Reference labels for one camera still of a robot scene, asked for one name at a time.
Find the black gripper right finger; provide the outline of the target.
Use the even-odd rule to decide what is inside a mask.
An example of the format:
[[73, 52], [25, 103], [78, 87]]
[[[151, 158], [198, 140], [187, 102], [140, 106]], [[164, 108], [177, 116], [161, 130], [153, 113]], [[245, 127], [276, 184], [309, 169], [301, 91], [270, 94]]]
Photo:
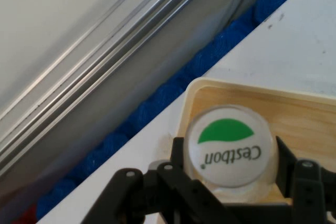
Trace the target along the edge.
[[273, 223], [327, 223], [321, 167], [308, 159], [298, 159], [276, 136], [278, 170], [276, 185], [291, 205], [276, 210]]

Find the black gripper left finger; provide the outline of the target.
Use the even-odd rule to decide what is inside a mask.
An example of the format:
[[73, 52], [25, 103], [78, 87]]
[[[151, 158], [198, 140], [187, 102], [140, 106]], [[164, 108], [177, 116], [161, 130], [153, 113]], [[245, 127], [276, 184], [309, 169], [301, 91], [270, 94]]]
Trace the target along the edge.
[[143, 223], [153, 213], [166, 223], [228, 223], [224, 206], [184, 173], [183, 143], [182, 137], [174, 138], [170, 160], [145, 174], [133, 168], [117, 171], [84, 223]]

